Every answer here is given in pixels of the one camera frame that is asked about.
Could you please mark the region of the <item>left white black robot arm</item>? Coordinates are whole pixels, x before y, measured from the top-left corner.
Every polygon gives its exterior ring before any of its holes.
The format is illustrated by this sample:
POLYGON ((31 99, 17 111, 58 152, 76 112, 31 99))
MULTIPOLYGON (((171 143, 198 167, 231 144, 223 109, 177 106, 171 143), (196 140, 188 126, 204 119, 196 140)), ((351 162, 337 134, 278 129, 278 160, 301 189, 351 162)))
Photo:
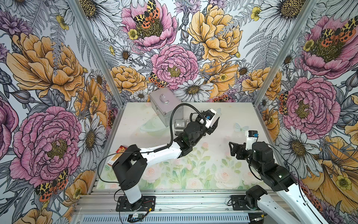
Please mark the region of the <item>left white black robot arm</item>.
POLYGON ((139 181, 148 166, 185 157, 191 153, 202 137, 215 131, 219 118, 214 109, 202 112, 195 121, 187 124, 184 131, 173 139, 172 145, 166 149, 162 149, 162 146, 152 148, 129 146, 112 164, 112 170, 127 202, 134 208, 142 204, 143 195, 139 189, 139 181))

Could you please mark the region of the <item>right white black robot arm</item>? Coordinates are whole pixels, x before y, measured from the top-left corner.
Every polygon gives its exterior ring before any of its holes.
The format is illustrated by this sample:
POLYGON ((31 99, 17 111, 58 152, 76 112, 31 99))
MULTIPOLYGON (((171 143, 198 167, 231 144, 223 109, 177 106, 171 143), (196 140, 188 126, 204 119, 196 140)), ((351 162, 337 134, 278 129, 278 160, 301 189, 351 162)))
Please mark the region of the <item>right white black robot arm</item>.
POLYGON ((260 179, 269 186, 294 212, 291 215, 280 206, 261 186, 255 185, 246 191, 244 199, 232 197, 233 207, 261 210, 279 224, 326 224, 327 221, 308 200, 298 181, 287 168, 275 162, 275 148, 265 142, 255 142, 251 149, 246 144, 230 142, 230 154, 245 160, 256 170, 260 179))

